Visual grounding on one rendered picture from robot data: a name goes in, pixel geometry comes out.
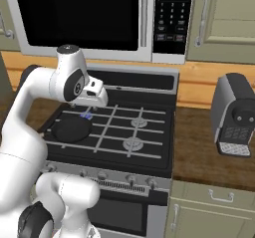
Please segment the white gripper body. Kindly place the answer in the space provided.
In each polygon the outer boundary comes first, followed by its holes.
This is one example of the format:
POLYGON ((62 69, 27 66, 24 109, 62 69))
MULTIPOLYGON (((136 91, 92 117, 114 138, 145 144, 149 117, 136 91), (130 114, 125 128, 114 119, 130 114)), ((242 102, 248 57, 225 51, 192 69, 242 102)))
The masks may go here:
POLYGON ((108 104, 108 101, 108 93, 105 88, 102 88, 97 96, 89 95, 87 91, 82 91, 82 93, 76 99, 71 101, 71 104, 78 106, 104 108, 108 104))

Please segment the black silver stove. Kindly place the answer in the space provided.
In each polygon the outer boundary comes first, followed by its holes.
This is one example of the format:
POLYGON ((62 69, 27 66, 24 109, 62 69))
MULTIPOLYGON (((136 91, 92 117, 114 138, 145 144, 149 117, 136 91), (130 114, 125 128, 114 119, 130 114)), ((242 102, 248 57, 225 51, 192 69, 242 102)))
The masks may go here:
POLYGON ((174 68, 89 64, 90 76, 103 81, 109 103, 94 111, 93 107, 62 104, 40 127, 48 146, 45 164, 54 164, 57 172, 98 178, 104 171, 106 180, 128 183, 170 194, 173 159, 174 118, 179 71, 174 68), (73 117, 89 119, 90 135, 78 142, 59 142, 52 126, 73 117), (157 188, 147 180, 153 178, 157 188))

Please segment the black round pan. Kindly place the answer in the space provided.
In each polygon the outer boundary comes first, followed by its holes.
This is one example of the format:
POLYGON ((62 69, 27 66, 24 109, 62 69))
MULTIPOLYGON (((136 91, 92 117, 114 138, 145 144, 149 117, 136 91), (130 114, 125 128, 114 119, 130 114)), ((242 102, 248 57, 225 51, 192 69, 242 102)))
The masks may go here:
POLYGON ((73 143, 88 137, 92 127, 90 120, 74 117, 56 122, 51 128, 51 133, 57 141, 73 143))

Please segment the silver black microwave oven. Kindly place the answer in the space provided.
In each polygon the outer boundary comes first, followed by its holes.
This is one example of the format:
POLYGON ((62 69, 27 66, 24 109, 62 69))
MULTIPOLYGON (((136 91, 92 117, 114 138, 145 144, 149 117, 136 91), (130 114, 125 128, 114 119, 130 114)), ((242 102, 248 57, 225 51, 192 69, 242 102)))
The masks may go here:
POLYGON ((20 51, 56 54, 64 44, 88 59, 185 63, 192 0, 147 0, 146 47, 140 0, 7 0, 20 51))

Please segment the black oven door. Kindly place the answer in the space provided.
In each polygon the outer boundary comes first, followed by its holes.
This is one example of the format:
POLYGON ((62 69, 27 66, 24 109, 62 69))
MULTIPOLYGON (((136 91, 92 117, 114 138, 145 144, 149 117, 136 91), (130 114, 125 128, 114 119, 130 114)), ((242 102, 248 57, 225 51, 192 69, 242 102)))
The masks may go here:
POLYGON ((143 196, 102 189, 88 215, 102 238, 164 238, 167 201, 162 191, 143 196))

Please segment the olive drawer front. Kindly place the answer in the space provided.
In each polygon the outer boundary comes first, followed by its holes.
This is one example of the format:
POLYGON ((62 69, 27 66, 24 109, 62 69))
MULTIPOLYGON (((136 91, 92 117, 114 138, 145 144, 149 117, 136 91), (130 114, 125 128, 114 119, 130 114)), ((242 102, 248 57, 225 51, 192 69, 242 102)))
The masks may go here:
POLYGON ((173 180, 171 183, 168 211, 171 211, 173 204, 178 202, 194 203, 198 206, 217 206, 255 213, 255 192, 173 180), (233 192, 235 195, 233 203, 212 200, 208 194, 208 189, 214 191, 215 197, 221 198, 226 198, 228 193, 233 192))

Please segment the grey black coffee machine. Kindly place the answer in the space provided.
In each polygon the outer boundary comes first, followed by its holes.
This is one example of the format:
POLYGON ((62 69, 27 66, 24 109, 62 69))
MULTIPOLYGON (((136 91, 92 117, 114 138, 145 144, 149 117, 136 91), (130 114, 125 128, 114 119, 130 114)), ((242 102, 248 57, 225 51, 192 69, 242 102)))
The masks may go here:
POLYGON ((217 81, 210 110, 213 140, 221 155, 250 157, 255 131, 255 92, 246 77, 228 73, 217 81))

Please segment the olive base cupboard door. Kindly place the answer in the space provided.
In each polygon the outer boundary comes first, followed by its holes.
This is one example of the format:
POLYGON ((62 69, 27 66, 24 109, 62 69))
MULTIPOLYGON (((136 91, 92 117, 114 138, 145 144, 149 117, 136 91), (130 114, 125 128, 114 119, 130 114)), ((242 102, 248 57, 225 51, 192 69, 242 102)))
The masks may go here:
POLYGON ((255 213, 187 202, 174 204, 179 205, 177 225, 172 232, 172 206, 164 238, 255 238, 255 213))

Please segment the olive wall cupboard door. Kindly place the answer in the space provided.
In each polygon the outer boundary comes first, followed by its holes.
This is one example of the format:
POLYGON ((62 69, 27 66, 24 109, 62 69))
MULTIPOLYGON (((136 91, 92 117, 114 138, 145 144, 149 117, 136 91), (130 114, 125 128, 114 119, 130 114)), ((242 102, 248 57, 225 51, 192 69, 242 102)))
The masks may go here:
POLYGON ((7 0, 0 0, 0 51, 20 51, 7 0))
POLYGON ((198 36, 203 0, 193 0, 187 60, 255 64, 255 0, 209 0, 202 46, 198 36))

